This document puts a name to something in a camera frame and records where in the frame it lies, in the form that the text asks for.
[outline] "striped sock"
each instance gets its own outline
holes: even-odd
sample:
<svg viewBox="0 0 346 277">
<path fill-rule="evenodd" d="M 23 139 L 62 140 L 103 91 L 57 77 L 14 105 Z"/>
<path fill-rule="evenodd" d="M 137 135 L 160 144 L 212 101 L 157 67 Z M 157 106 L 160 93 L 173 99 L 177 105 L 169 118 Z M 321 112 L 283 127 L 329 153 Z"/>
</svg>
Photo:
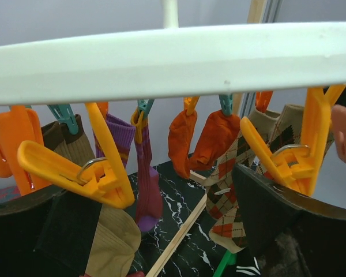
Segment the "striped sock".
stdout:
<svg viewBox="0 0 346 277">
<path fill-rule="evenodd" d="M 113 136 L 116 148 L 118 149 L 119 156 L 121 156 L 124 167 L 127 165 L 129 151 L 131 149 L 131 143 L 136 132 L 136 127 L 128 124 L 127 122 L 115 117 L 111 114 L 107 114 L 106 123 Z M 95 137 L 96 157 L 105 157 L 101 150 L 100 144 Z"/>
<path fill-rule="evenodd" d="M 134 112 L 131 124 L 136 126 L 134 143 L 138 163 L 138 203 L 136 222 L 142 232 L 151 230 L 163 213 L 163 200 L 159 189 L 159 173 L 150 166 L 152 160 L 148 120 L 144 113 Z"/>
</svg>

